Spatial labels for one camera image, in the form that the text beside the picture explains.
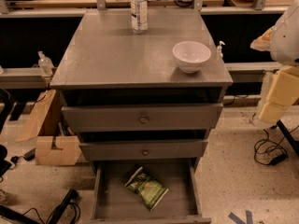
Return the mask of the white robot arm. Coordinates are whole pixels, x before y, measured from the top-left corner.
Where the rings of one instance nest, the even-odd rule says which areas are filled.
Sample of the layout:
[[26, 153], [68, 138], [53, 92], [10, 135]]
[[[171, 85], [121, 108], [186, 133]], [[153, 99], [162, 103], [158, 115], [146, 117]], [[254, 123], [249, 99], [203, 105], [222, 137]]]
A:
[[263, 77], [261, 100], [253, 123], [259, 127], [275, 125], [299, 99], [299, 0], [251, 44], [252, 49], [269, 51], [282, 64], [275, 73]]

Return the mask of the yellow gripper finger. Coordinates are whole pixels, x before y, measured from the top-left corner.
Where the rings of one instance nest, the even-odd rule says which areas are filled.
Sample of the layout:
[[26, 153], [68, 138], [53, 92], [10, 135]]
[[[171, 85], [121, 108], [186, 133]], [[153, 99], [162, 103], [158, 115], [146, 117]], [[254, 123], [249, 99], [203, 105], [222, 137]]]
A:
[[262, 35], [254, 39], [250, 47], [258, 51], [269, 51], [272, 39], [273, 27], [267, 29]]
[[298, 100], [298, 67], [285, 66], [276, 73], [266, 72], [257, 108], [257, 123], [276, 124]]

